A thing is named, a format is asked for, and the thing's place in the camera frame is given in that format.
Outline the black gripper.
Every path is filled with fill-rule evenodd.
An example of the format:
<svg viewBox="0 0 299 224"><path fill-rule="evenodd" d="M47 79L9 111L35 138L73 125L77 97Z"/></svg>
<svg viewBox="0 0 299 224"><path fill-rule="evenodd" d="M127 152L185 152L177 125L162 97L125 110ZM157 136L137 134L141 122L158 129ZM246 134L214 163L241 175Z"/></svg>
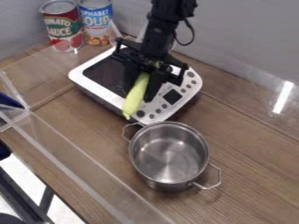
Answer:
<svg viewBox="0 0 299 224"><path fill-rule="evenodd" d="M181 86L183 75L190 68L179 61L170 50L175 41L179 22L150 17L141 42L117 38L117 50L113 58L125 65L125 91L129 94L142 72L150 74L145 93L145 102L150 102L166 82Z"/></svg>

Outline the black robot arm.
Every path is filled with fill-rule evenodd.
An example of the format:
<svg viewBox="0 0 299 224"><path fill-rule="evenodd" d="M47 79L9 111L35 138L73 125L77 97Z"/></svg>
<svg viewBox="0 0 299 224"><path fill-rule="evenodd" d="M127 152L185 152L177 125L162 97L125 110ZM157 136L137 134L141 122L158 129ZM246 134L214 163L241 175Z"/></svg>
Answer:
<svg viewBox="0 0 299 224"><path fill-rule="evenodd" d="M178 40L177 28L183 21L191 29L191 41L179 42L187 46L195 39L195 30L189 21L198 7L197 0L153 0L153 9L147 14L145 39L141 43L117 38L117 50L113 58L126 66L126 88L131 88L142 72L150 74L145 92L145 102L150 102L165 83L183 84L183 76L190 66L179 61L170 50Z"/></svg>

